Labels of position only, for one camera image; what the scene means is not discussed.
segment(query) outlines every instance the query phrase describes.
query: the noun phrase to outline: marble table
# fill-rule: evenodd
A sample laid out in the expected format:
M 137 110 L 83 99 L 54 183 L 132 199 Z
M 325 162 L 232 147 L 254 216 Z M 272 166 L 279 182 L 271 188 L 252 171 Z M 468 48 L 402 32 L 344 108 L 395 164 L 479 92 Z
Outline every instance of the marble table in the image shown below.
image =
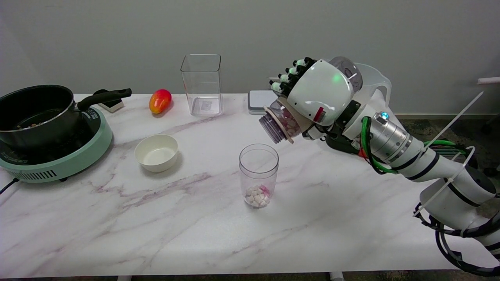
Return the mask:
M 18 182 L 0 195 L 0 278 L 454 268 L 434 232 L 412 218 L 430 182 L 378 175 L 321 141 L 274 145 L 246 95 L 223 98 L 215 117 L 191 116 L 184 95 L 161 116 L 140 94 L 102 110 L 114 140 L 101 160 L 66 182 Z M 178 162 L 162 173 L 134 158 L 153 134 L 179 143 Z M 240 193 L 238 155 L 252 143 L 280 156 L 263 209 Z M 0 170 L 0 186 L 10 181 Z M 450 246 L 468 262 L 497 265 L 473 239 Z

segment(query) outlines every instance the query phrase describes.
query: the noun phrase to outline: cooking pot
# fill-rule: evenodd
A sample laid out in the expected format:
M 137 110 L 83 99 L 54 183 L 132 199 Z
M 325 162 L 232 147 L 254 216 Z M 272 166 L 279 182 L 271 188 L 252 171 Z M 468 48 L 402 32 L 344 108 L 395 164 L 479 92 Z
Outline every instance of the cooking pot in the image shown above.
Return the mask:
M 57 145 L 75 134 L 81 112 L 91 105 L 130 97 L 122 89 L 91 95 L 75 102 L 73 92 L 59 85 L 38 85 L 0 97 L 0 141 L 12 148 L 31 150 Z

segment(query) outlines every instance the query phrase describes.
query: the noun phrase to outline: clear square container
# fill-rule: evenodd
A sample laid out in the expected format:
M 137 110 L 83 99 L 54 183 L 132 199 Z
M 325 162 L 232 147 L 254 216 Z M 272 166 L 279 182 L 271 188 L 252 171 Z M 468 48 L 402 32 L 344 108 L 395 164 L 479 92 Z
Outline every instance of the clear square container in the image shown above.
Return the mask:
M 215 116 L 222 114 L 223 103 L 218 54 L 188 54 L 180 71 L 191 115 Z

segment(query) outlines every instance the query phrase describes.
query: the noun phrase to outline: black cable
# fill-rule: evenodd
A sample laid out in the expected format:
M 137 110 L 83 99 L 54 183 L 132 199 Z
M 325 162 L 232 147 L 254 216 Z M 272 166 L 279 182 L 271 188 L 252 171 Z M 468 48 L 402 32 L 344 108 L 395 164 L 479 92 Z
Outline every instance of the black cable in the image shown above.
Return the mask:
M 2 189 L 0 190 L 0 194 L 4 193 L 4 191 L 5 191 L 6 189 L 8 189 L 11 185 L 13 185 L 13 184 L 15 184 L 15 183 L 17 183 L 17 182 L 19 182 L 19 179 L 14 178 L 11 182 L 9 182 L 9 183 L 8 183 L 8 184 L 4 187 L 4 188 L 2 188 Z
M 439 223 L 438 227 L 443 228 L 443 224 Z M 464 272 L 468 272 L 470 274 L 474 274 L 477 276 L 484 276 L 484 277 L 494 277 L 494 276 L 500 276 L 500 266 L 495 266 L 495 267 L 479 267 L 477 265 L 473 265 L 470 263 L 467 263 L 463 260 L 458 260 L 454 256 L 459 256 L 462 258 L 462 253 L 453 251 L 453 255 L 448 253 L 444 248 L 444 245 L 448 245 L 446 242 L 446 239 L 444 235 L 441 235 L 438 231 L 435 233 L 435 238 L 436 238 L 436 243 L 437 243 L 437 248 L 441 252 L 441 254 L 454 266 L 457 268 L 463 270 Z
M 421 203 L 418 203 L 416 205 L 415 212 L 413 212 L 414 214 L 418 211 L 418 209 L 421 205 L 422 205 Z M 439 224 L 441 222 L 438 221 L 437 219 L 435 219 L 432 215 L 429 215 L 430 222 L 427 222 L 424 219 L 424 217 L 422 217 L 421 213 L 418 213 L 415 217 L 420 219 L 424 226 L 426 226 L 434 231 L 437 231 L 439 233 L 443 233 L 446 235 L 450 235 L 450 236 L 457 236 L 457 237 L 463 237 L 463 238 L 477 238 L 477 237 L 491 234 L 497 230 L 500 230 L 500 212 L 497 212 L 492 218 L 490 218 L 484 224 L 482 224 L 478 227 L 466 229 L 463 231 L 463 233 L 462 233 L 462 229 L 448 230 L 448 229 L 444 229 L 442 227 L 439 227 Z

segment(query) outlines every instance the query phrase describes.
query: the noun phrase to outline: table leg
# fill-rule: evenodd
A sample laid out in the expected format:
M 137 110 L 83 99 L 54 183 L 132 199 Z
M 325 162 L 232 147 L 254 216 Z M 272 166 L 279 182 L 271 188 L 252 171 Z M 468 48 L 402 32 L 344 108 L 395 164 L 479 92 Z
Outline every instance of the table leg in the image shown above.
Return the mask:
M 131 280 L 132 280 L 132 276 L 131 275 L 120 275 L 116 279 L 116 281 L 131 281 Z
M 345 281 L 344 275 L 342 274 L 342 271 L 330 272 L 330 280 L 331 281 Z

